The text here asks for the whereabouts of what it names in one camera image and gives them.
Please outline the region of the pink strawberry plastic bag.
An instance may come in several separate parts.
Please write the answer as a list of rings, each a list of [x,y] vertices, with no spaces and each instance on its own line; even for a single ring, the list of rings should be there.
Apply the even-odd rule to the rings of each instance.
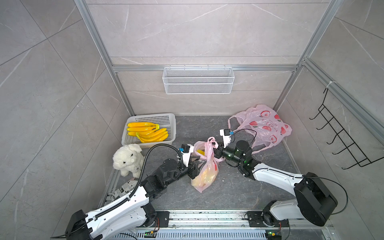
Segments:
[[[236,119],[239,124],[235,129],[236,132],[244,130],[255,137],[251,146],[253,154],[278,145],[293,131],[291,126],[284,123],[273,109],[262,104],[231,116],[228,119],[229,128],[231,128],[231,119]]]

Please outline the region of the pink plastic bag front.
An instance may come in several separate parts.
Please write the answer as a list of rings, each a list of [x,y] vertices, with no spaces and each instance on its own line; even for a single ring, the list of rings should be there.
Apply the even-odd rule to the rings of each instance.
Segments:
[[[194,155],[200,157],[204,166],[199,175],[191,180],[191,184],[200,193],[215,181],[219,173],[218,164],[225,160],[223,157],[215,157],[214,150],[218,147],[219,144],[214,137],[210,137],[206,142],[198,141],[194,144]]]

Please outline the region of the orange yellow banana bunch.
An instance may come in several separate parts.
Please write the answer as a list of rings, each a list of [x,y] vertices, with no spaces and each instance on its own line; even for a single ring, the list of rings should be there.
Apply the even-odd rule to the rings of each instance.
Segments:
[[[166,128],[150,122],[133,122],[127,124],[128,135],[137,137],[141,143],[155,143],[165,141],[168,136]]]

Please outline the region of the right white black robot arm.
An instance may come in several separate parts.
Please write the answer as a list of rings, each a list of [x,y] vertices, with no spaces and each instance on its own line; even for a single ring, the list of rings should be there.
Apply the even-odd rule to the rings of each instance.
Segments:
[[[338,200],[324,184],[325,178],[311,172],[300,175],[270,167],[253,157],[246,141],[238,141],[234,148],[230,148],[234,135],[229,129],[220,130],[223,142],[215,145],[215,157],[229,161],[229,165],[246,178],[268,183],[294,196],[287,201],[269,202],[261,213],[264,225],[273,227],[284,220],[307,220],[323,227],[330,216],[337,214]]]

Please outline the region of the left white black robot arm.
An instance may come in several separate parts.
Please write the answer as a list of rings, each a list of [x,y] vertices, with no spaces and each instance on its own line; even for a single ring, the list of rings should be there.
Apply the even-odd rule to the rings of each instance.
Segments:
[[[184,176],[197,177],[203,167],[199,157],[190,158],[194,146],[183,144],[177,149],[172,145],[157,144],[168,147],[177,153],[177,159],[166,159],[151,175],[144,178],[140,174],[134,188],[112,203],[84,213],[79,210],[71,216],[66,232],[57,239],[66,240],[106,240],[125,230],[135,227],[149,227],[157,219],[157,212],[151,201],[159,198],[166,188]]]

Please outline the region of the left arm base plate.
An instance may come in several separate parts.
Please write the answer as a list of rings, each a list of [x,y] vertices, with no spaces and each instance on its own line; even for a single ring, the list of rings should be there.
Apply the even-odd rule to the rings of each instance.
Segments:
[[[147,220],[142,225],[142,227],[156,227],[156,228],[166,228],[169,225],[170,212],[169,211],[160,211],[150,214],[147,217]]]

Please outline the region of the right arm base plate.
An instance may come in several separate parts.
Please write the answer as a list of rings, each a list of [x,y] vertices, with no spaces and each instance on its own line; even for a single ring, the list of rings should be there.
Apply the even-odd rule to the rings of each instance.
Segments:
[[[289,223],[287,220],[273,220],[272,223],[265,223],[262,211],[247,211],[244,216],[245,220],[248,221],[249,226],[252,228],[256,227],[269,227],[269,228],[287,228]]]

